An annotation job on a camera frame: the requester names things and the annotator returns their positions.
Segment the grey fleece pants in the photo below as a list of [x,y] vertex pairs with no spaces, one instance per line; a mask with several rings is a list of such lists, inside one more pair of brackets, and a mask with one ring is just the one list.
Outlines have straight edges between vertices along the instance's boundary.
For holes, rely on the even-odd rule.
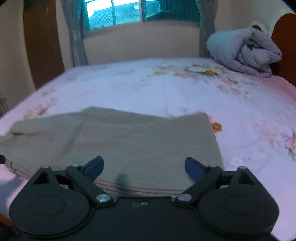
[[112,196],[181,193],[192,185],[187,157],[223,165],[204,113],[160,118],[104,108],[18,121],[1,136],[1,154],[27,180],[44,165],[63,170],[101,156],[104,170],[94,183]]

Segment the pink floral bed sheet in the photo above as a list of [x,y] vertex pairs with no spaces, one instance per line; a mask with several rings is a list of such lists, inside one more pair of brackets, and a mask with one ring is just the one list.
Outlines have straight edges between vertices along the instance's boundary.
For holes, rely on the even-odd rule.
[[176,118],[206,113],[224,168],[248,167],[280,208],[273,234],[295,238],[295,87],[274,76],[230,71],[210,59],[144,59],[77,67],[1,118],[16,121],[89,107]]

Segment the wooden chair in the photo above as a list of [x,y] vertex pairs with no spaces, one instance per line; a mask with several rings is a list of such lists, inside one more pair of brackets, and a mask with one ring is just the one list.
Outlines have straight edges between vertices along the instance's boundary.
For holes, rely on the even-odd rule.
[[0,92],[0,116],[5,115],[9,111],[7,98]]

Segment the rolled grey quilt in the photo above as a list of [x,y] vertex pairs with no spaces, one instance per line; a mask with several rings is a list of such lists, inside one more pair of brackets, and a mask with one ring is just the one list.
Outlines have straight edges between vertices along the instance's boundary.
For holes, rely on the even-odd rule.
[[253,27],[215,32],[206,46],[214,60],[225,67],[256,77],[271,77],[270,65],[282,60],[275,42]]

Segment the brown wooden door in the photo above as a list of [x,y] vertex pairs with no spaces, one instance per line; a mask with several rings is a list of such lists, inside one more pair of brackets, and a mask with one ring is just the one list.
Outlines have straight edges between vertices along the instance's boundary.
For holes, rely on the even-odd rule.
[[36,89],[65,71],[55,1],[24,1],[23,30],[27,59]]

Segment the left grey curtain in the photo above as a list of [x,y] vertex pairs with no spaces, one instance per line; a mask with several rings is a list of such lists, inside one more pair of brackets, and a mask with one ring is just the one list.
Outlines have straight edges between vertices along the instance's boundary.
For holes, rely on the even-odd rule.
[[61,6],[66,21],[71,47],[73,66],[88,65],[83,42],[83,6],[84,1],[62,0]]

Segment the grey curtain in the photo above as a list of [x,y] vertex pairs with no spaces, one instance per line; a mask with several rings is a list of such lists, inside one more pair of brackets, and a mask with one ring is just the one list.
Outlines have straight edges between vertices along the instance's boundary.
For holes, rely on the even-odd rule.
[[71,47],[73,66],[88,65],[83,42],[83,6],[84,1],[62,0],[61,6],[66,21]]
[[200,12],[200,45],[199,54],[202,58],[209,58],[210,53],[206,42],[210,35],[215,32],[215,19],[218,10],[218,0],[197,0]]

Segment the red and white headboard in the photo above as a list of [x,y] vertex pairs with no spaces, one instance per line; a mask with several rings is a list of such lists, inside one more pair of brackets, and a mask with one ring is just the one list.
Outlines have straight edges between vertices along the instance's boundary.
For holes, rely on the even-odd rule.
[[250,26],[266,33],[280,48],[282,60],[271,64],[271,70],[295,86],[295,14],[275,16],[269,28],[259,21],[252,21]]

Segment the right grey curtain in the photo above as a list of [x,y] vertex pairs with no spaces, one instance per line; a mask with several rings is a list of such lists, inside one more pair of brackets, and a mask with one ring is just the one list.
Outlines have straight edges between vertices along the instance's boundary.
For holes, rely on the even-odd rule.
[[210,35],[215,32],[215,19],[218,10],[218,0],[197,0],[200,12],[200,45],[199,54],[202,58],[209,58],[210,53],[206,42]]

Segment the window with grey frame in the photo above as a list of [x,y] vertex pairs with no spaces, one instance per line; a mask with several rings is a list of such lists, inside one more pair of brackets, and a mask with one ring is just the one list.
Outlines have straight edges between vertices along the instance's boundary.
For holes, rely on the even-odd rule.
[[87,32],[110,26],[147,21],[200,21],[195,1],[184,0],[97,0],[84,1]]

